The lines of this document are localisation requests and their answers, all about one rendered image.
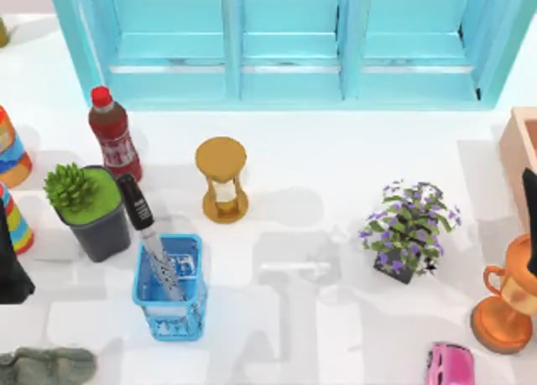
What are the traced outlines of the wooden hourglass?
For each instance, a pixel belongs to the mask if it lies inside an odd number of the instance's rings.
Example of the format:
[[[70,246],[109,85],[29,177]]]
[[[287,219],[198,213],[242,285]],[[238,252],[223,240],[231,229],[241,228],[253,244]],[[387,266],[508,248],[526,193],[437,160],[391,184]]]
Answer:
[[[247,161],[245,148],[234,138],[207,139],[196,150],[196,167],[206,177],[202,210],[219,224],[232,224],[248,211],[248,197],[240,174]]]

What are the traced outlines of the light blue rack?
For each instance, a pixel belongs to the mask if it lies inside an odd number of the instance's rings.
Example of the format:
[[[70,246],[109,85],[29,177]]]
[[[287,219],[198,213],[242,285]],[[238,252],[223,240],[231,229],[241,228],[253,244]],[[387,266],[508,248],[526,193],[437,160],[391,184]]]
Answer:
[[[537,0],[52,0],[130,110],[496,106]]]

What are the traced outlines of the purple flower plant in pot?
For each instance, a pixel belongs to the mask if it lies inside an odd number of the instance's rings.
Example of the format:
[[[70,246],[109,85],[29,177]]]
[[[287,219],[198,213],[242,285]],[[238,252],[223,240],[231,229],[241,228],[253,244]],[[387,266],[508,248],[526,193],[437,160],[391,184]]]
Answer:
[[[376,253],[373,267],[402,284],[433,274],[444,254],[439,236],[461,225],[458,206],[449,207],[444,192],[430,182],[407,185],[397,179],[383,187],[381,211],[366,219],[358,237]]]

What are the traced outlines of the red-capped brown bottle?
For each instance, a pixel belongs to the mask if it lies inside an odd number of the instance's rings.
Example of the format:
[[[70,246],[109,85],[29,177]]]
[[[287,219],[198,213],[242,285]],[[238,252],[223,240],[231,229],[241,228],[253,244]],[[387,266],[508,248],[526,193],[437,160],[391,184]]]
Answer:
[[[100,144],[103,165],[115,176],[131,174],[137,182],[142,166],[128,126],[128,114],[106,86],[91,89],[88,122]]]

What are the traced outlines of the blue mesh basket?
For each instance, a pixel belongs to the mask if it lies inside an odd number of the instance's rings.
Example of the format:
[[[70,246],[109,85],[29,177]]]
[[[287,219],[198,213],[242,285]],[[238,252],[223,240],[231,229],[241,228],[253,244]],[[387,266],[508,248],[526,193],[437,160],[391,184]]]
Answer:
[[[175,267],[182,301],[170,301],[154,276],[144,245],[138,246],[132,300],[142,309],[154,339],[195,341],[202,336],[207,287],[202,269],[202,240],[195,234],[163,234],[161,240]]]

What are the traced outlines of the green succulent in grey pot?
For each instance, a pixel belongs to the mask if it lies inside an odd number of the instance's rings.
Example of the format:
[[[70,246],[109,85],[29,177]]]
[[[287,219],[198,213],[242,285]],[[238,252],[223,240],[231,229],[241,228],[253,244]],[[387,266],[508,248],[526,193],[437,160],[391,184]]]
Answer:
[[[107,168],[57,164],[44,177],[44,191],[58,217],[94,263],[129,248],[123,198]]]

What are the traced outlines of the salmon-coloured box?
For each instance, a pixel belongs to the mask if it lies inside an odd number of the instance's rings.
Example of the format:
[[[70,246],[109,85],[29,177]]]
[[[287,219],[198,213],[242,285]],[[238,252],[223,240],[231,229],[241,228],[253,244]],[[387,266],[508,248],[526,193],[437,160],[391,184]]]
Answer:
[[[522,173],[537,174],[537,107],[514,107],[498,142],[500,161],[523,229],[529,231]]]

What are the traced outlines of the pink toy car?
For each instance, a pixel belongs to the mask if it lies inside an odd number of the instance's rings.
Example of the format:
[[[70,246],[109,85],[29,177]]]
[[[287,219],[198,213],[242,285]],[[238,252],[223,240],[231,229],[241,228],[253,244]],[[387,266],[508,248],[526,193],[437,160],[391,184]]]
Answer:
[[[425,385],[475,385],[470,350],[448,342],[434,343],[428,353]]]

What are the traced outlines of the bronze trophy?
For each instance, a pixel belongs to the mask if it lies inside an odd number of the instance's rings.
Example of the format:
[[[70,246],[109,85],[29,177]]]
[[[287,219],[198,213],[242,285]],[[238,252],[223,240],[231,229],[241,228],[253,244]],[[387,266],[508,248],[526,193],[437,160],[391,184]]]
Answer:
[[[529,343],[537,316],[537,254],[530,235],[508,246],[502,267],[488,265],[483,282],[492,293],[472,310],[471,328],[489,351],[515,354]]]

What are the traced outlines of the black-handled knife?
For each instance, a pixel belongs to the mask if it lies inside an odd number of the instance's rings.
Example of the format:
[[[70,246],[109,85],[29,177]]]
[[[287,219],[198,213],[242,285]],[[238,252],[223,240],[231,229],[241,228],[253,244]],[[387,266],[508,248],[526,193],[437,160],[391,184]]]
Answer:
[[[160,235],[154,228],[154,215],[149,208],[138,182],[132,174],[122,174],[116,178],[129,220],[139,232],[146,252],[149,255],[152,271],[160,281],[167,298],[183,301],[184,292],[180,287],[175,269],[172,267]]]

